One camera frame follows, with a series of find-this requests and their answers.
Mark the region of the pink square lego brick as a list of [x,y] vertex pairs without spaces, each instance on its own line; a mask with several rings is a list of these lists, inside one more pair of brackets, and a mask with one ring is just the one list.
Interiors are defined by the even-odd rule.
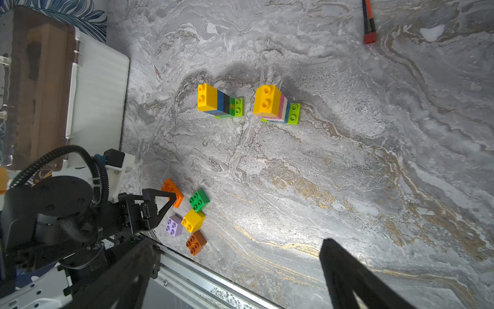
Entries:
[[269,117],[265,117],[265,119],[268,119],[270,121],[280,122],[280,121],[284,121],[285,114],[286,114],[286,98],[284,95],[281,95],[277,116],[276,117],[275,116],[269,116]]

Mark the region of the purple square lego brick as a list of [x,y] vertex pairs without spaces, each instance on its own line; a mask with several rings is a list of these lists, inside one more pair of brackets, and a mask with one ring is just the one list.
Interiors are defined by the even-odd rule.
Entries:
[[166,233],[171,235],[173,238],[179,236],[183,228],[181,222],[182,217],[178,216],[177,214],[170,216],[167,220],[167,226],[165,228]]

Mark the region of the cream small lego brick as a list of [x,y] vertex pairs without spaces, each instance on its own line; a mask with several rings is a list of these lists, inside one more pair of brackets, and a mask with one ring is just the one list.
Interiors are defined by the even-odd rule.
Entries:
[[284,96],[281,97],[280,100],[280,110],[279,110],[279,115],[276,118],[273,118],[272,121],[274,122],[285,122],[287,110],[289,109],[289,102],[288,99],[285,98]]

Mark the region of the black square lego brick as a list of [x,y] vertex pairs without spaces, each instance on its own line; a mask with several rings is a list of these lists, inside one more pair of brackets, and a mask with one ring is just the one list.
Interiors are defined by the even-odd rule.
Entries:
[[230,114],[230,97],[227,94],[223,94],[223,112],[226,115]]

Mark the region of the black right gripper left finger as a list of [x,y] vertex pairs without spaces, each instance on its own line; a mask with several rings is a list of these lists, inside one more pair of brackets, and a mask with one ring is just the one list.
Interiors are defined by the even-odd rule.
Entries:
[[94,262],[66,269],[72,301],[64,308],[141,308],[149,281],[158,275],[161,250],[150,238],[104,249]]

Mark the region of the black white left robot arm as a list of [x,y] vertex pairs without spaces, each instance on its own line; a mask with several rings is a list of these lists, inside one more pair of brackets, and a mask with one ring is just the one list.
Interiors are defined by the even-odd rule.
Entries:
[[54,149],[11,181],[1,211],[3,308],[141,308],[174,191],[120,192],[131,155]]

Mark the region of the yellow small lego brick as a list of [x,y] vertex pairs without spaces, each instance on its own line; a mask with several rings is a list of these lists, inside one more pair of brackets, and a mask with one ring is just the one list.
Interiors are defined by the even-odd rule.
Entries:
[[198,86],[198,110],[206,113],[217,111],[218,91],[209,84]]

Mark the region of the orange long lego brick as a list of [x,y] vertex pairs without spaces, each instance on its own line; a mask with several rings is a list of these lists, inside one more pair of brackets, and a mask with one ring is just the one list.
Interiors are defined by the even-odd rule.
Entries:
[[176,184],[171,180],[167,179],[161,188],[163,192],[174,193],[176,195],[176,201],[174,203],[174,208],[178,208],[181,205],[181,202],[184,200],[184,195],[178,189]]

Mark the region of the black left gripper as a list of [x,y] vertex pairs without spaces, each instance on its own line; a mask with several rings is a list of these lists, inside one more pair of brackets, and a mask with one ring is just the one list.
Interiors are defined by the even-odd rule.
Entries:
[[[157,198],[168,198],[159,209]],[[118,204],[123,212],[123,224],[131,232],[150,231],[163,220],[167,211],[176,202],[176,194],[156,189],[144,189],[142,195],[120,194]]]

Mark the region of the brown square lego brick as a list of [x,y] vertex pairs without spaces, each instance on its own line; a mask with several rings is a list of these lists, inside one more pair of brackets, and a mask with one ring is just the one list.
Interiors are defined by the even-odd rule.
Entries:
[[207,244],[207,240],[203,234],[197,230],[192,233],[190,238],[186,242],[186,247],[188,248],[191,255],[196,256],[201,249]]

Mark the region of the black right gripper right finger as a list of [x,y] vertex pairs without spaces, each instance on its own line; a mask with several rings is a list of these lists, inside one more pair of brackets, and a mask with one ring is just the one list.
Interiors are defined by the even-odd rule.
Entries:
[[323,241],[319,260],[334,308],[412,308],[334,239]]

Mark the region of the dark green square lego brick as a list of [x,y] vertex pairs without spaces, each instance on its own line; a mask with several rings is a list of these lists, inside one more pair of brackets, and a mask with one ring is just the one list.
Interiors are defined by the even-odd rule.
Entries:
[[235,99],[233,97],[230,97],[230,116],[235,117]]

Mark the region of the blue square lego brick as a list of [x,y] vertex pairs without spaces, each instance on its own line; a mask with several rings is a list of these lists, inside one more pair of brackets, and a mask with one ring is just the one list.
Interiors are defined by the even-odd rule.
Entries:
[[215,116],[223,116],[226,115],[225,113],[226,108],[225,108],[225,95],[221,91],[216,91],[216,107],[213,110],[208,110],[206,113],[215,115]]
[[285,99],[280,107],[283,109],[280,110],[279,116],[277,117],[276,121],[287,123],[289,118],[290,103]]

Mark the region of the lime long base lego brick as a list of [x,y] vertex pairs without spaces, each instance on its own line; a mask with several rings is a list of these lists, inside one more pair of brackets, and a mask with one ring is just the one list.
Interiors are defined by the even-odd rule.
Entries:
[[[243,98],[234,98],[235,99],[235,117],[244,117],[244,99]],[[230,115],[223,116],[215,116],[216,119],[222,118],[235,118]]]

